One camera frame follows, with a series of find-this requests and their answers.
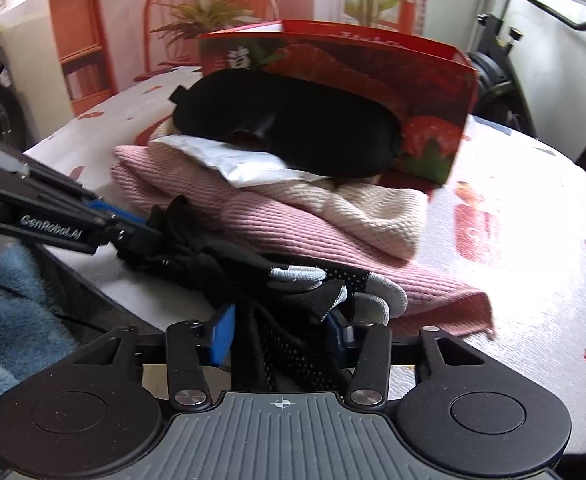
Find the round black pad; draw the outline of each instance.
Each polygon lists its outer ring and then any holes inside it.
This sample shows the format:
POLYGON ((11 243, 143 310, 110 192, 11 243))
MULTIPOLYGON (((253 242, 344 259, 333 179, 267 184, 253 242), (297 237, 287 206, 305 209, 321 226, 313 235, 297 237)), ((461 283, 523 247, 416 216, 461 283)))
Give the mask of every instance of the round black pad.
POLYGON ((32 478, 99 478, 150 449, 157 400, 122 370, 55 365, 0 397, 0 465, 32 478))
POLYGON ((526 414, 521 404, 511 397, 476 392, 454 400, 451 416, 467 430, 499 435, 518 428, 524 422, 526 414))
POLYGON ((417 385, 397 407, 409 448, 449 472, 512 478, 553 466, 571 418, 552 393, 443 332, 420 334, 417 385))
POLYGON ((61 392, 40 400, 33 421, 51 433, 80 433, 99 424, 108 413, 100 397, 86 392, 61 392))

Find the crosshair marking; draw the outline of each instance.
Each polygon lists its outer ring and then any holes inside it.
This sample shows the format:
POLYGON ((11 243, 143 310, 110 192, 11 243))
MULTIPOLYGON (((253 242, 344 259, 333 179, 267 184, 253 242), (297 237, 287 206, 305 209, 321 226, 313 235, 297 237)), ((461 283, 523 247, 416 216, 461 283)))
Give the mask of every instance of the crosshair marking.
POLYGON ((291 404, 295 404, 295 402, 291 402, 290 400, 282 397, 281 399, 272 402, 272 404, 275 404, 279 409, 283 410, 284 408, 289 407, 291 404))

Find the chinese character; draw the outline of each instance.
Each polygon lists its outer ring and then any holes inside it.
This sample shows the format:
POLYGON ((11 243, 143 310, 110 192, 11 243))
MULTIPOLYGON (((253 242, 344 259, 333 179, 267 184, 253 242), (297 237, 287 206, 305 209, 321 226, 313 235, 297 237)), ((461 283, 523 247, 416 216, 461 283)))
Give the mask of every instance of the chinese character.
POLYGON ((229 50, 228 64, 231 68, 249 68, 251 66, 249 49, 240 45, 237 47, 237 50, 229 50))

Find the poster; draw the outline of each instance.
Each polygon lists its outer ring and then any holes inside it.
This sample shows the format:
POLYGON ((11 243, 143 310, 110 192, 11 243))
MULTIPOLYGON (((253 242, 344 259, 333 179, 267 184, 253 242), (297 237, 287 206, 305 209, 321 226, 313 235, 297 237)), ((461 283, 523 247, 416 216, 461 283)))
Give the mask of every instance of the poster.
POLYGON ((196 36, 243 23, 323 20, 422 30, 425 0, 50 0, 76 115, 175 66, 198 66, 196 36))

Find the red box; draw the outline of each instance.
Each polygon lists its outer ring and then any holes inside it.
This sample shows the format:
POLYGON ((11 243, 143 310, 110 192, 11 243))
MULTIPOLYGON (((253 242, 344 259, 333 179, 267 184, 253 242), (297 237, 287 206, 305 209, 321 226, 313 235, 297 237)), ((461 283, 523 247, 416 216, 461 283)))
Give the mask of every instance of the red box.
POLYGON ((476 71, 455 47, 344 23, 247 25, 200 36, 199 50, 204 75, 265 70, 385 105, 402 124, 395 167, 437 184, 451 171, 478 85, 476 71))

